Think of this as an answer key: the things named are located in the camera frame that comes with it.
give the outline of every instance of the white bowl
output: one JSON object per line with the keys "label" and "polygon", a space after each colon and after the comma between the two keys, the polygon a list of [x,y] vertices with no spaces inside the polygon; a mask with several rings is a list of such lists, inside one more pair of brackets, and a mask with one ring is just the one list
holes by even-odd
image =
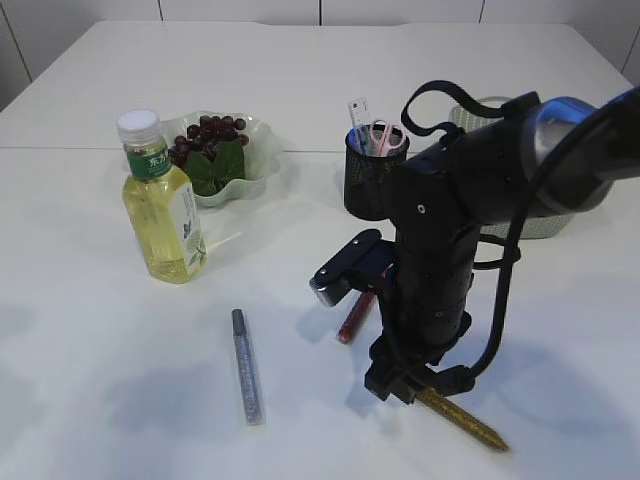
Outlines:
{"label": "white bowl", "polygon": [[271,127],[255,117],[243,113],[220,113],[199,110],[184,117],[173,118],[162,122],[164,138],[167,145],[173,146],[173,140],[178,135],[187,135],[187,127],[192,124],[200,125],[202,115],[233,118],[243,118],[247,126],[241,132],[249,137],[249,144],[244,147],[244,170],[246,180],[231,180],[215,195],[202,197],[196,195],[196,202],[202,207],[216,207],[227,200],[247,195],[256,185],[263,182],[271,173],[271,159],[282,153],[282,145],[278,137],[271,131]]}

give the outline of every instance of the black robotic arm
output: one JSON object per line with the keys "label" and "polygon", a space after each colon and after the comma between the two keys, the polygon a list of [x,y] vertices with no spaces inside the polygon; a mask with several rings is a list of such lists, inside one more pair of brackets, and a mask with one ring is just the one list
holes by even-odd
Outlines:
{"label": "black robotic arm", "polygon": [[[408,110],[428,91],[443,91],[476,115],[502,120],[470,133],[451,123],[419,127]],[[526,218],[590,210],[614,180],[640,176],[640,89],[597,111],[568,97],[541,104],[535,93],[494,109],[435,81],[414,94],[402,120],[417,135],[446,134],[384,180],[395,244],[376,230],[361,232],[310,283],[329,306],[351,288],[376,293],[383,332],[371,346],[365,386],[382,400],[394,394],[411,403],[426,387],[443,395],[469,391],[491,363]],[[509,221],[505,240],[480,234],[483,225]],[[503,245],[502,260],[474,264],[481,240]],[[427,364],[437,365],[471,324],[465,302],[474,266],[500,267],[487,348],[470,368],[435,372]]]}

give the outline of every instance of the pink scissors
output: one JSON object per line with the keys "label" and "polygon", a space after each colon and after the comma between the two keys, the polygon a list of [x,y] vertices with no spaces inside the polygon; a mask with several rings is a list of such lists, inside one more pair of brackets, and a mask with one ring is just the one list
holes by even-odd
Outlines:
{"label": "pink scissors", "polygon": [[[380,138],[376,137],[376,134],[374,133],[376,131],[380,132],[380,130],[374,129],[376,124],[384,125],[384,129],[382,130],[382,135],[380,136]],[[400,132],[400,139],[396,144],[391,143],[391,138],[393,137],[394,130]],[[369,137],[371,138],[371,143],[373,144],[373,155],[375,155],[376,157],[386,157],[387,155],[389,155],[389,152],[391,150],[398,148],[404,143],[406,135],[400,126],[393,125],[387,123],[385,120],[378,119],[374,120],[371,123],[371,127],[369,128]]]}

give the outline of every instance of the bottle cap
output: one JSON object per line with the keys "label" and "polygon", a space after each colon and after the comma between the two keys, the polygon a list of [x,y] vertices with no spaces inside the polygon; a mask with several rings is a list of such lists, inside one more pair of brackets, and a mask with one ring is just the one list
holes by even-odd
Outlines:
{"label": "bottle cap", "polygon": [[116,124],[120,140],[129,145],[148,145],[162,138],[162,124],[151,110],[123,113]]}

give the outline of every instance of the green leaf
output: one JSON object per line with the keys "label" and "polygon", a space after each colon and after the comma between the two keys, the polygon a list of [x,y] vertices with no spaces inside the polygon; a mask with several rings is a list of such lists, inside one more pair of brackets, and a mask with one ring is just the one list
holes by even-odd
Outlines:
{"label": "green leaf", "polygon": [[244,150],[239,138],[218,144],[218,155],[213,163],[213,176],[225,184],[244,177]]}
{"label": "green leaf", "polygon": [[197,195],[210,197],[218,193],[214,181],[213,165],[201,153],[189,152],[183,170],[189,176],[193,184],[193,191]]}

